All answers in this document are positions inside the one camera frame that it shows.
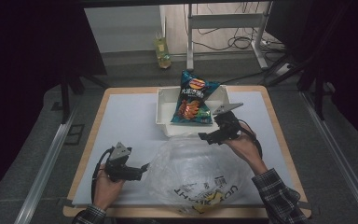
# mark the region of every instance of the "white box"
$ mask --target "white box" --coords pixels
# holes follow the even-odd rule
[[[172,137],[183,133],[211,133],[219,129],[217,124],[171,123],[175,113],[180,87],[164,87],[158,89],[156,124],[167,135]],[[213,113],[222,104],[229,104],[226,86],[219,86],[205,104]]]

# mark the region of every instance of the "person's arm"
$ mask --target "person's arm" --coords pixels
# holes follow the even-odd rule
[[[86,210],[79,212],[73,219],[73,224],[99,224],[106,216],[106,210],[117,199],[124,185],[124,180],[112,182],[104,171],[104,165],[97,176],[94,192],[94,202]]]
[[[241,126],[253,133],[246,124],[242,123]],[[274,169],[267,168],[251,137],[242,133],[237,139],[227,140],[224,143],[240,158],[247,161],[255,173],[252,180],[272,223],[310,223],[297,205],[300,198],[298,192],[286,187]]]

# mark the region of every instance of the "plaid sleeve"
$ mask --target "plaid sleeve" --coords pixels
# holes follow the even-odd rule
[[[106,212],[103,209],[91,204],[75,216],[72,224],[99,224],[105,216]]]
[[[272,223],[310,223],[297,206],[300,195],[284,185],[275,169],[252,178]]]

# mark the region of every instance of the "blue chip bag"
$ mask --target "blue chip bag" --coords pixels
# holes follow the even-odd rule
[[[212,124],[211,110],[205,100],[220,86],[218,82],[182,72],[181,90],[171,122]]]

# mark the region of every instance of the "wall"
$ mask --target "wall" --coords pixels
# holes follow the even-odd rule
[[[154,49],[161,32],[159,6],[85,9],[101,53]]]

